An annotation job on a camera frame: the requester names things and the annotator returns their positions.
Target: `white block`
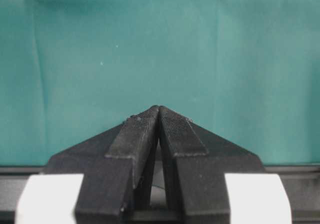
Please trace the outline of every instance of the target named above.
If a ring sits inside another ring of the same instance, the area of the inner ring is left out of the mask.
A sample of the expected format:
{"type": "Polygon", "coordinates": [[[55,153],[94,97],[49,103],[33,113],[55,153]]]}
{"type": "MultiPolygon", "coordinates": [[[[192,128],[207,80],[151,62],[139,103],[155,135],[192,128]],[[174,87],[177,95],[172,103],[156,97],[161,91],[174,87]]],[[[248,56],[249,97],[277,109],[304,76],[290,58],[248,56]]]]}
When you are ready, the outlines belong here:
{"type": "Polygon", "coordinates": [[[83,174],[32,175],[16,208],[16,224],[76,224],[83,174]]]}
{"type": "Polygon", "coordinates": [[[231,224],[292,224],[291,207],[277,174],[226,173],[231,224]]]}

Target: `green background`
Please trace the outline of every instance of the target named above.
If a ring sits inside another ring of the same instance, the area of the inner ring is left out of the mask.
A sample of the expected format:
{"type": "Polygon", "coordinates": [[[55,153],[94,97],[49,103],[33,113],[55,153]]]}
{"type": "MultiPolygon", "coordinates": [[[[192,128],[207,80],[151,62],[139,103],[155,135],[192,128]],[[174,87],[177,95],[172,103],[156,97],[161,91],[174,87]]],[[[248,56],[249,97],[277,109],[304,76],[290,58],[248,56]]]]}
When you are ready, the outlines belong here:
{"type": "Polygon", "coordinates": [[[0,165],[166,105],[266,164],[320,162],[320,0],[0,0],[0,165]]]}

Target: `black plastic part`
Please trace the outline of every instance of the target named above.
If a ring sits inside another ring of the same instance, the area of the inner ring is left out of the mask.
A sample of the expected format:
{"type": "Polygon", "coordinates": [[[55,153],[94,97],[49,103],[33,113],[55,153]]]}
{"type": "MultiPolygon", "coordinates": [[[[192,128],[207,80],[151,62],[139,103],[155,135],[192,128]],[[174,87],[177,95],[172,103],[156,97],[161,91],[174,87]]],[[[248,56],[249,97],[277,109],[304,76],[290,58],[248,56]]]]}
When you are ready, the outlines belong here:
{"type": "Polygon", "coordinates": [[[224,173],[265,172],[260,159],[166,107],[159,111],[169,209],[183,208],[186,223],[229,223],[224,173]]]}
{"type": "MultiPolygon", "coordinates": [[[[133,208],[133,189],[150,150],[155,152],[157,116],[158,107],[153,106],[49,160],[43,170],[46,174],[84,173],[75,207],[77,223],[118,223],[123,211],[133,208]]],[[[152,173],[153,167],[145,169],[151,179],[143,181],[144,188],[138,191],[143,197],[136,201],[137,205],[145,206],[150,198],[147,194],[150,196],[152,173]]]]}
{"type": "MultiPolygon", "coordinates": [[[[0,168],[0,221],[13,223],[29,174],[41,168],[0,168]]],[[[320,223],[320,168],[269,166],[253,153],[153,106],[85,142],[54,155],[43,173],[84,173],[78,223],[229,223],[226,172],[281,176],[293,223],[320,223]],[[155,150],[160,138],[169,210],[150,209],[155,150]]]]}

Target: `angled black bracket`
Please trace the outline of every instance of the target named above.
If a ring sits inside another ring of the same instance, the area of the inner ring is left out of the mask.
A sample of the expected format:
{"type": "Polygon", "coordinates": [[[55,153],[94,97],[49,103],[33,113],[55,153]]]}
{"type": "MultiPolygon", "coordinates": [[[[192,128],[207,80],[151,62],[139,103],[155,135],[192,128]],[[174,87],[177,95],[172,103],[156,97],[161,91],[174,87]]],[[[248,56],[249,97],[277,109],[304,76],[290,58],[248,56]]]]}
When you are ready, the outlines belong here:
{"type": "Polygon", "coordinates": [[[163,106],[62,151],[44,173],[84,173],[77,223],[119,223],[146,209],[160,142],[169,210],[187,223],[228,223],[225,172],[265,172],[253,153],[163,106]]]}

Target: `teal fabric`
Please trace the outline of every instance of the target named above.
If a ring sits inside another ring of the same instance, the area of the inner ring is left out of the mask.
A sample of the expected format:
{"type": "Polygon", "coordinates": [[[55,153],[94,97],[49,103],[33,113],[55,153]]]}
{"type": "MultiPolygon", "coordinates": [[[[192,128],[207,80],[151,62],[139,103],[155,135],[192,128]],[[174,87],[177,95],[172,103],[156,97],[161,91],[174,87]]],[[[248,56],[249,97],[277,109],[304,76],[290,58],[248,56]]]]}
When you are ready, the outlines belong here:
{"type": "Polygon", "coordinates": [[[0,0],[0,165],[42,165],[153,104],[320,162],[320,0],[0,0]]]}

